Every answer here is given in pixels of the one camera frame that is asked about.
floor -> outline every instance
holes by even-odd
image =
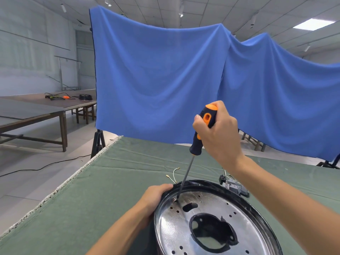
[[[68,113],[67,131],[68,147],[65,153],[62,152],[60,145],[25,140],[13,140],[0,145],[0,175],[21,169],[39,169],[50,163],[90,155],[96,131],[95,122],[90,121],[90,124],[86,125],[85,121],[80,120],[80,124],[77,124],[75,116]],[[25,133],[27,136],[60,140],[59,120],[53,118],[10,133]],[[104,132],[106,143],[116,136]],[[241,140],[241,146],[244,154],[251,156],[309,165],[316,165],[322,161],[318,158],[287,154],[270,147],[266,147],[265,152],[254,151],[254,146],[246,140]],[[89,159],[90,156],[87,156],[56,163],[40,171],[17,172],[0,177],[0,234],[34,209]]]

orange tool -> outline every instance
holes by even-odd
[[[203,118],[203,121],[206,123],[206,125],[211,128],[213,127],[213,125],[216,122],[216,115],[217,115],[217,106],[213,105],[213,104],[208,104],[204,107],[204,109],[202,110],[202,112],[200,113],[200,116]],[[189,151],[190,153],[193,155],[191,162],[189,164],[188,170],[185,173],[184,179],[181,183],[181,187],[178,191],[177,194],[177,199],[180,197],[180,194],[182,192],[183,189],[183,185],[184,182],[188,176],[188,173],[190,171],[191,165],[193,163],[193,159],[195,158],[195,156],[198,156],[202,153],[202,147],[203,147],[203,143],[201,140],[201,137],[197,134],[197,132],[195,132],[195,135],[193,137],[193,142],[192,142],[192,146],[190,147]]]

